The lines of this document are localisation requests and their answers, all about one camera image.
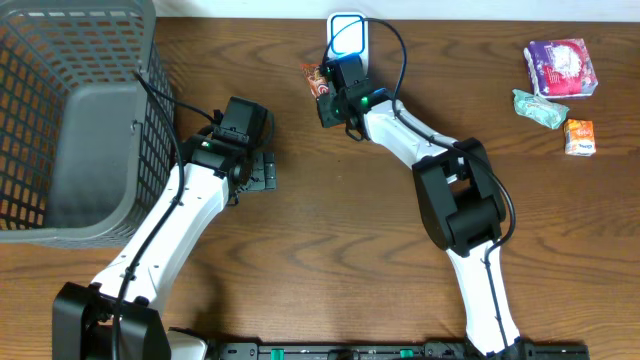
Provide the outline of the red-brown chocolate bar wrapper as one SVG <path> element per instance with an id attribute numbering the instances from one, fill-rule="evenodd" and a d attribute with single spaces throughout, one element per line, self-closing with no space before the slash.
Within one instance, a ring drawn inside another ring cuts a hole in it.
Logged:
<path id="1" fill-rule="evenodd" d="M 328 81 L 321 73 L 319 64 L 302 64 L 301 70 L 314 98 L 330 92 Z"/>

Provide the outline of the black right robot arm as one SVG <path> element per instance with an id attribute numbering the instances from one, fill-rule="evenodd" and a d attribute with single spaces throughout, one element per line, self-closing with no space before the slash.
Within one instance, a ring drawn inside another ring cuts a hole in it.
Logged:
<path id="1" fill-rule="evenodd" d="M 425 230 L 454 268 L 476 356 L 514 355 L 520 332 L 500 264 L 512 234 L 501 226 L 514 218 L 514 206 L 484 146 L 426 126 L 390 91 L 372 85 L 356 54 L 323 62 L 320 73 L 327 79 L 317 99 L 323 127 L 343 124 L 350 137 L 385 147 L 411 169 Z"/>

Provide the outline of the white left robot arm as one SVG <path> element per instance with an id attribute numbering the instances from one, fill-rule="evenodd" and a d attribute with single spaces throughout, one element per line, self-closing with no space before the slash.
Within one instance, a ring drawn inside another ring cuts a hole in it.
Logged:
<path id="1" fill-rule="evenodd" d="M 209 342 L 166 328 L 162 314 L 197 241 L 241 192 L 276 187 L 264 148 L 274 114 L 233 97 L 213 123 L 176 148 L 177 162 L 129 243 L 87 286 L 66 283 L 53 302 L 55 359 L 204 359 Z"/>

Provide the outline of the purple tissue pack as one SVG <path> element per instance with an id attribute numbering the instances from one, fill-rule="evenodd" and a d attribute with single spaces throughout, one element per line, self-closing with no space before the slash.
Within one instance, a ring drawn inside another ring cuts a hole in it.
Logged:
<path id="1" fill-rule="evenodd" d="M 582 38 L 530 41 L 523 55 L 536 96 L 569 99 L 591 96 L 598 79 Z"/>

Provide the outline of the teal wet wipe packet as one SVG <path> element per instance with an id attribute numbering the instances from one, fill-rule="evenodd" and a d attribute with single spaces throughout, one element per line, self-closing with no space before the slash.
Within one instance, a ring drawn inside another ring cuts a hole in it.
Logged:
<path id="1" fill-rule="evenodd" d="M 559 128 L 567 118 L 569 108 L 550 102 L 519 89 L 513 89 L 514 110 L 519 116 L 527 117 L 549 129 Z"/>

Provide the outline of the orange snack packet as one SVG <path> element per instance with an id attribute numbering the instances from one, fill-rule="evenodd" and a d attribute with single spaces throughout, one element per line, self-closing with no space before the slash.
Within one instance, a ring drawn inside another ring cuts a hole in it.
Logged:
<path id="1" fill-rule="evenodd" d="M 592 156 L 596 153 L 594 126 L 591 121 L 568 119 L 564 123 L 565 153 Z"/>

